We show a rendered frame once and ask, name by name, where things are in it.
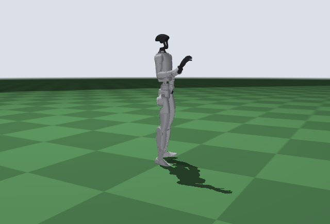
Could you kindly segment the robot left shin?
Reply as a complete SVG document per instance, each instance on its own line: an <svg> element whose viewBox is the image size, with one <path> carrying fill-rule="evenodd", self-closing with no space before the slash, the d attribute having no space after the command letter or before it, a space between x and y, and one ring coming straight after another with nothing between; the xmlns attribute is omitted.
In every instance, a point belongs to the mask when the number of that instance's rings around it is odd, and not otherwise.
<svg viewBox="0 0 330 224"><path fill-rule="evenodd" d="M171 132L171 126L170 126L170 128L167 130L167 140L166 140L166 146L165 146L165 149L164 149L164 153L167 152L167 147L168 147L168 143L169 143L169 139L170 139L170 132Z"/></svg>

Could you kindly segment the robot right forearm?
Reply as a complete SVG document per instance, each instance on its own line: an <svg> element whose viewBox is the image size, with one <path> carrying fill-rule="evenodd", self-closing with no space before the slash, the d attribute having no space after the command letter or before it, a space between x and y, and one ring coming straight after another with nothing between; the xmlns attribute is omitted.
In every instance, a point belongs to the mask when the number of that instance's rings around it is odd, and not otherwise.
<svg viewBox="0 0 330 224"><path fill-rule="evenodd" d="M177 76L179 75L177 73L177 71L179 70L179 68L176 68L175 70L171 70L171 71L165 71L165 72L158 72L157 73L157 77L158 78L169 78L169 77L173 77L173 76ZM181 72L182 73L182 72ZM181 74L180 73L180 74Z"/></svg>

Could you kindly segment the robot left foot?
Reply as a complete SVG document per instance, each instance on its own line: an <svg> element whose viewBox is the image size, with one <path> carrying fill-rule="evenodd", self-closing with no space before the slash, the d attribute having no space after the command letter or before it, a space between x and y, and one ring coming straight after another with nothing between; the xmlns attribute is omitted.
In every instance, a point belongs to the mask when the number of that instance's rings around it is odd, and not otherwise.
<svg viewBox="0 0 330 224"><path fill-rule="evenodd" d="M167 151L166 153L164 153L163 157L170 157L170 156L176 156L176 155L177 155L177 153Z"/></svg>

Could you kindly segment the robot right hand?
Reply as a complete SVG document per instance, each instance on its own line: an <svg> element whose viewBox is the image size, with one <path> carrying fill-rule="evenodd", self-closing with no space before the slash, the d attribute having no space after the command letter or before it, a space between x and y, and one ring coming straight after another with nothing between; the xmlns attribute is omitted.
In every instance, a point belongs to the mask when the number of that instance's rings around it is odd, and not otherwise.
<svg viewBox="0 0 330 224"><path fill-rule="evenodd" d="M177 71L178 74L180 74L183 70L183 67L185 66L185 64L188 62L188 61L192 61L191 60L192 57L191 56L186 56L182 62L180 63L180 65L178 66L179 70Z"/></svg>

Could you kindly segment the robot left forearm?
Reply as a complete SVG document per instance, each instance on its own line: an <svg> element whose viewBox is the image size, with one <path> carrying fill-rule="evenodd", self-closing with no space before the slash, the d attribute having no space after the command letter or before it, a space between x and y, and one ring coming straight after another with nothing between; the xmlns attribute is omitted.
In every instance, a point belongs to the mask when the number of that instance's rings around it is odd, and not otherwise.
<svg viewBox="0 0 330 224"><path fill-rule="evenodd" d="M175 78L175 77L174 77ZM174 90L174 78L172 78L171 81L169 81L169 89L171 90L171 92Z"/></svg>

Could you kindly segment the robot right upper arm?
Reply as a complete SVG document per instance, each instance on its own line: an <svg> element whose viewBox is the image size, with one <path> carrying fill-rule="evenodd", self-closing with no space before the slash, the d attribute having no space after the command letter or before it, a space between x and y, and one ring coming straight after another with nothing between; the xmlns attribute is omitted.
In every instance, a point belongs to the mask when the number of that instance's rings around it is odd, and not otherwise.
<svg viewBox="0 0 330 224"><path fill-rule="evenodd" d="M162 54L156 55L154 59L155 59L156 76L157 76L157 73L162 71L163 55ZM158 79L162 80L164 78L158 78Z"/></svg>

